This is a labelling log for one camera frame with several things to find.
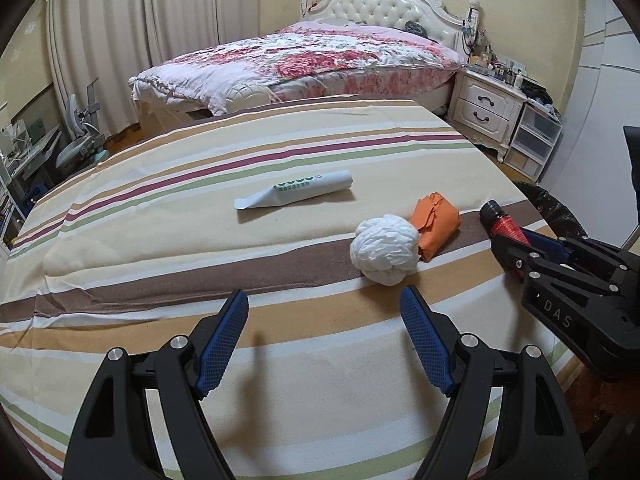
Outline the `red foam net bottle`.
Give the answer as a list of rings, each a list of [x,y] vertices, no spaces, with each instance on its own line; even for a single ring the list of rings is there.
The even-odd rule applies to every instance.
[[[480,223],[484,226],[491,240],[504,238],[510,242],[517,242],[525,246],[530,245],[523,230],[494,200],[488,200],[487,203],[484,203],[478,214],[480,215]]]

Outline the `orange paper packet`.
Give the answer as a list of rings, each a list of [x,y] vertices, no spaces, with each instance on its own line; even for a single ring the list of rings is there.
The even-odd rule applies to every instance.
[[[418,231],[419,254],[430,261],[460,226],[460,212],[439,192],[431,193],[416,203],[409,223]]]

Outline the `white plastic bag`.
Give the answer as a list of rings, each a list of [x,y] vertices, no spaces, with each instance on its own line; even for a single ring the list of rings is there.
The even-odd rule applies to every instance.
[[[395,286],[416,270],[420,260],[418,240],[418,230],[406,219],[384,214],[357,226],[349,257],[368,280]]]

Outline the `white green toothpaste tube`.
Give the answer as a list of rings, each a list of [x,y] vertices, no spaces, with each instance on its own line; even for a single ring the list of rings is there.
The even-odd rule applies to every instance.
[[[352,187],[352,174],[348,170],[315,174],[314,176],[274,184],[270,188],[234,201],[236,210],[282,207],[310,200],[318,196],[341,192]]]

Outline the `black lined trash bin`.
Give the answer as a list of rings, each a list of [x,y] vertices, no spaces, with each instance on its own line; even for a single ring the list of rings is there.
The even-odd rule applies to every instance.
[[[515,182],[516,187],[546,220],[557,237],[582,238],[587,232],[574,214],[547,190],[533,183]]]

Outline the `white sliding wardrobe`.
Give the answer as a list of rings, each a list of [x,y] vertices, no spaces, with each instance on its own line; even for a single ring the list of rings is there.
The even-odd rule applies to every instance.
[[[590,236],[620,246],[638,224],[623,128],[639,123],[639,41],[613,0],[586,0],[584,22],[560,144],[541,185]]]

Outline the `clear plastic drawer unit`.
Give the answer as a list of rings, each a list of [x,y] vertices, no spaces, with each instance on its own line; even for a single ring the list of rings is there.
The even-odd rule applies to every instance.
[[[504,162],[537,183],[561,139],[562,129],[553,107],[527,100],[514,126]]]

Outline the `white two-drawer nightstand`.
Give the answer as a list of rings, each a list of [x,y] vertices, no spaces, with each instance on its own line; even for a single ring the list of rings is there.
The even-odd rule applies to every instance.
[[[495,151],[503,162],[525,102],[520,90],[465,68],[457,72],[447,119],[470,142]]]

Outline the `nightstand clutter items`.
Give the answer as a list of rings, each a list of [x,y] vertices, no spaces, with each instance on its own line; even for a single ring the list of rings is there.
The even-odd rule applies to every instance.
[[[545,86],[528,76],[526,66],[498,55],[486,40],[486,29],[480,24],[482,8],[478,0],[469,0],[468,12],[462,20],[462,47],[471,67],[523,92],[527,99],[556,111]]]

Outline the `white bed with floral quilt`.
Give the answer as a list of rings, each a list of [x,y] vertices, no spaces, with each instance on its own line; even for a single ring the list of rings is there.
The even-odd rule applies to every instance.
[[[162,126],[318,96],[416,99],[437,110],[479,28],[478,0],[464,18],[442,0],[300,0],[299,21],[277,32],[131,77],[131,101],[140,120]]]

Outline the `grey desk chair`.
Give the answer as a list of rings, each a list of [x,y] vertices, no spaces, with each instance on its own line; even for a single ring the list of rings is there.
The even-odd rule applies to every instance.
[[[98,111],[100,102],[96,99],[95,79],[87,86],[87,106],[80,108],[76,94],[66,101],[64,122],[72,140],[58,153],[55,167],[58,170],[81,170],[103,162],[110,156],[104,148],[106,137],[99,129]]]

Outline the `desk with clutter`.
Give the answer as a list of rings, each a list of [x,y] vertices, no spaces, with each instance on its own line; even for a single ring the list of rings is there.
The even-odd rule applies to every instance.
[[[53,185],[47,163],[62,133],[61,124],[46,130],[41,119],[30,127],[20,119],[1,130],[1,243],[6,252],[35,202]]]

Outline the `beige curtain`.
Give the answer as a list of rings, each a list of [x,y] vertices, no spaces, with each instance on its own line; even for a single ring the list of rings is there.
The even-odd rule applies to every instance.
[[[131,77],[180,54],[254,37],[259,0],[47,0],[47,43],[59,106],[93,88],[98,124],[117,134],[138,120]]]

